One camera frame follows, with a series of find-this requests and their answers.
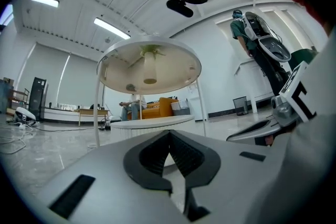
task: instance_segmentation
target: black pants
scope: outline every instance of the black pants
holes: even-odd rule
[[[273,60],[259,46],[250,50],[250,53],[267,76],[274,95],[279,95],[280,90],[289,78],[286,71],[278,61]]]

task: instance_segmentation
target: round tabletop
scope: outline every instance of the round tabletop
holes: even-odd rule
[[[154,118],[147,120],[120,121],[111,123],[111,127],[118,129],[148,129],[179,124],[194,120],[192,115],[172,116],[163,118]]]
[[[124,93],[159,94],[184,88],[201,74],[196,53],[159,36],[137,36],[111,46],[98,63],[100,81]]]

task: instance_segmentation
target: green shirt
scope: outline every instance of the green shirt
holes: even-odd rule
[[[232,37],[238,39],[238,37],[243,37],[246,47],[248,50],[253,50],[256,48],[257,44],[250,40],[245,34],[244,23],[240,20],[234,20],[231,24]]]

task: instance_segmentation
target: green plant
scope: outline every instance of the green plant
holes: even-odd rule
[[[151,52],[151,53],[154,54],[154,58],[156,58],[156,55],[163,55],[163,56],[165,56],[164,54],[160,53],[160,47],[161,47],[161,45],[144,45],[144,46],[140,46],[140,48],[141,48],[140,55],[142,57],[144,57],[146,52]]]

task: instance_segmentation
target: white round platform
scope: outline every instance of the white round platform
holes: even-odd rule
[[[157,81],[144,83],[148,66],[141,56],[146,45],[158,45],[150,70]],[[142,36],[120,41],[104,52],[99,64],[100,81],[110,89],[133,94],[159,94],[184,88],[201,74],[201,63],[196,53],[186,44],[159,36]],[[127,88],[133,85],[134,90]]]
[[[125,140],[142,134],[163,130],[179,130],[195,134],[197,131],[194,119],[195,117],[192,115],[184,115],[147,120],[115,122],[111,123],[111,135],[119,137],[120,140]],[[173,158],[169,154],[164,166],[173,164]]]

